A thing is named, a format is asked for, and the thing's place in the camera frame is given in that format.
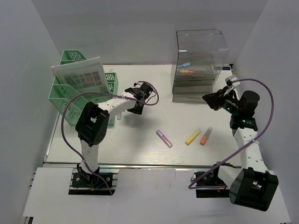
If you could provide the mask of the blue highlighter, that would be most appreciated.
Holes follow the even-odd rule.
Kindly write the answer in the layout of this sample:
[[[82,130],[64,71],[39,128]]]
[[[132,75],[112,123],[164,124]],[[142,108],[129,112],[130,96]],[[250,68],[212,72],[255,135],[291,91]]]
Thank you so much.
[[[181,65],[178,65],[178,68],[185,68],[185,67],[188,67],[188,66],[190,66],[191,65],[191,63],[190,62],[187,62],[187,63],[183,63],[183,64],[181,64]]]

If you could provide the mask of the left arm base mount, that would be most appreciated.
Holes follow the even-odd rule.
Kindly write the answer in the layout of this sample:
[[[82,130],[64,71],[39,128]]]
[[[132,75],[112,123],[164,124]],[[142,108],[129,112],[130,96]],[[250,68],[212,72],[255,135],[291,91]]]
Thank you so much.
[[[101,172],[100,175],[105,179],[112,193],[115,192],[118,173],[117,172]],[[87,196],[111,196],[105,183],[96,177],[95,181],[89,183],[82,177],[78,171],[73,171],[69,186],[69,195],[87,195]]]

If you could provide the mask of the document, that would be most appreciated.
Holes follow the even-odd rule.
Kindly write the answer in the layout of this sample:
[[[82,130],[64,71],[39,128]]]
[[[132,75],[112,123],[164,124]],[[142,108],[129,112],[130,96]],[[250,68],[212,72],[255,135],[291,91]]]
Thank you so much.
[[[79,93],[111,93],[100,57],[51,66],[51,70],[60,84],[67,84]]]

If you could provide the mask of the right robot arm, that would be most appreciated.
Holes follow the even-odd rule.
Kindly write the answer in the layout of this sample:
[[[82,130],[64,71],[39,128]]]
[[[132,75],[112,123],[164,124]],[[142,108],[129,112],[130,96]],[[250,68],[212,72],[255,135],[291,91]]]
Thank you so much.
[[[216,93],[204,95],[203,99],[211,109],[224,109],[231,114],[229,124],[238,147],[247,143],[250,145],[239,153],[240,168],[225,162],[197,181],[197,185],[224,186],[229,189],[232,204],[267,211],[278,187],[278,178],[268,171],[254,139],[258,128],[253,116],[259,95],[254,91],[245,91],[237,99],[234,90],[224,87]]]

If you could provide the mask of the purple highlighter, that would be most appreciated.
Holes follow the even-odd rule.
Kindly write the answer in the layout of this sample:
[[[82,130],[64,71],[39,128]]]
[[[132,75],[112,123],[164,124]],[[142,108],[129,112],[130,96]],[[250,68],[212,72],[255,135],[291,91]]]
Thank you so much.
[[[157,130],[156,134],[168,148],[172,148],[173,144],[160,130]]]

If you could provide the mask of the orange highlighter white cap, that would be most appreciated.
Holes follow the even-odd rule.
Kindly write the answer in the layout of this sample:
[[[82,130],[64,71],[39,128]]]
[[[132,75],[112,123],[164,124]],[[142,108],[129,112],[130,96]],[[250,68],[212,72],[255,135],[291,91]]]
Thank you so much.
[[[209,127],[207,130],[206,130],[206,132],[205,132],[205,134],[203,135],[203,137],[201,138],[201,140],[200,140],[200,145],[202,145],[202,146],[204,146],[205,144],[206,144],[206,142],[207,142],[207,140],[208,140],[208,138],[209,138],[209,136],[210,136],[210,134],[211,134],[211,132],[213,131],[213,128],[212,127]]]

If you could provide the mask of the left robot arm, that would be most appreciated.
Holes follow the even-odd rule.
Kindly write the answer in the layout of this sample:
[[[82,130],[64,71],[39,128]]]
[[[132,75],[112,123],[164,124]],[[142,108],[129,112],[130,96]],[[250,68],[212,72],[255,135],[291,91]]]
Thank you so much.
[[[98,152],[99,144],[103,141],[109,120],[128,111],[142,114],[146,100],[154,92],[147,82],[134,84],[120,96],[113,96],[102,103],[89,102],[85,105],[75,126],[81,143],[81,154],[84,157],[78,165],[78,172],[88,186],[94,186],[99,180]]]

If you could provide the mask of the yellow highlighter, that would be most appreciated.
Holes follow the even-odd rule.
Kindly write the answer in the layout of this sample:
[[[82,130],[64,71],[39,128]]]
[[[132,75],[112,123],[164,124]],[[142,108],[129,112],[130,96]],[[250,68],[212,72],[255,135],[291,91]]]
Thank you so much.
[[[198,128],[186,141],[186,145],[190,145],[201,133],[201,129]]]

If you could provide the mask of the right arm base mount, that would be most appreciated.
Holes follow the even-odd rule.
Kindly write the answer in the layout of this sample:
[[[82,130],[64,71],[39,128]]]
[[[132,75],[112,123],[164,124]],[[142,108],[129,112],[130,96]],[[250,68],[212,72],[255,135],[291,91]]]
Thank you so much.
[[[239,168],[220,168],[213,171],[203,179],[197,181],[197,198],[229,198],[234,199],[231,194],[231,186],[240,173]]]

